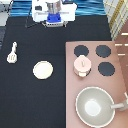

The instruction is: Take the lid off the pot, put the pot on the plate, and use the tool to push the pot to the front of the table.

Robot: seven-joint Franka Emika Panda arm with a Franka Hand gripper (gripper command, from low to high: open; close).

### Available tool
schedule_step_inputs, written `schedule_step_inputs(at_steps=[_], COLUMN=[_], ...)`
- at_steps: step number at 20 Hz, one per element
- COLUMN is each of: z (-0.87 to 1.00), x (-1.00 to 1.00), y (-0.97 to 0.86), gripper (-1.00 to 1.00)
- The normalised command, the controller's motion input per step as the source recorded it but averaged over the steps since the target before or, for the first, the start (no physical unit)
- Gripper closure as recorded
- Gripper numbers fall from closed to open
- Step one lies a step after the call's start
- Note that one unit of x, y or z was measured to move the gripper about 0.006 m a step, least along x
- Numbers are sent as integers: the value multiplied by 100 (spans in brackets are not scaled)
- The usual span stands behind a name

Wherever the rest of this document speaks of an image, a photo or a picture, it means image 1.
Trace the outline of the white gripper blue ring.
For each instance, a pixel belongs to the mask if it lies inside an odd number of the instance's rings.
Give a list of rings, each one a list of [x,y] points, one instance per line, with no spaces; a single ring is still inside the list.
[[[63,26],[63,21],[61,20],[60,14],[48,14],[46,20],[47,27],[61,27]]]

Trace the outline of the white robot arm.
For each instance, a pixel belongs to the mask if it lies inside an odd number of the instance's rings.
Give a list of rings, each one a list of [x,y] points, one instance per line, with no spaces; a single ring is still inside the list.
[[[32,0],[32,18],[46,27],[65,26],[75,20],[77,5],[62,0]]]

